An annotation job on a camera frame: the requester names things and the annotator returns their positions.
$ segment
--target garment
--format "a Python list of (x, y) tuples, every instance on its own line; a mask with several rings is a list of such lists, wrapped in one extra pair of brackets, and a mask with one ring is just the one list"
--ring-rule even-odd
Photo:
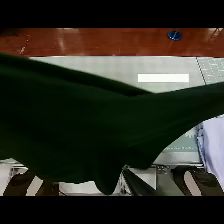
[(203, 121), (198, 133), (198, 146), (207, 172), (214, 174), (224, 190), (224, 118)]
[(223, 83), (153, 94), (7, 55), (0, 95), (1, 158), (46, 181), (94, 181), (107, 195), (124, 165), (150, 167), (175, 139), (224, 113)]

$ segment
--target white cloth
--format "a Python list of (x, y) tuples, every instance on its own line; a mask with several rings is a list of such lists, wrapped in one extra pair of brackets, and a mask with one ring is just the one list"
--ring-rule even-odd
[(217, 177), (224, 190), (224, 117), (199, 125), (198, 146), (206, 171)]

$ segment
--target dark green cloth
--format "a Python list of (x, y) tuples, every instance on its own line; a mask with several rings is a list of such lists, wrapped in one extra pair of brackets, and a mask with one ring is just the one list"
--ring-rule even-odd
[(44, 180), (113, 193), (122, 167), (148, 168), (198, 123), (224, 113), (224, 84), (150, 92), (0, 55), (0, 154)]

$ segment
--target blue round object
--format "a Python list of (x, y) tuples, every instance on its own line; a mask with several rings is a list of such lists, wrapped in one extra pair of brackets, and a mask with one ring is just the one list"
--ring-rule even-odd
[(181, 37), (182, 37), (182, 34), (178, 31), (168, 32), (168, 38), (170, 38), (171, 40), (178, 41), (181, 39)]

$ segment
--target light purple fabric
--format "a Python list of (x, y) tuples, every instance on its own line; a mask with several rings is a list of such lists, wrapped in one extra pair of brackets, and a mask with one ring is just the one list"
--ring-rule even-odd
[(224, 118), (199, 125), (198, 146), (207, 172), (214, 174), (224, 190)]

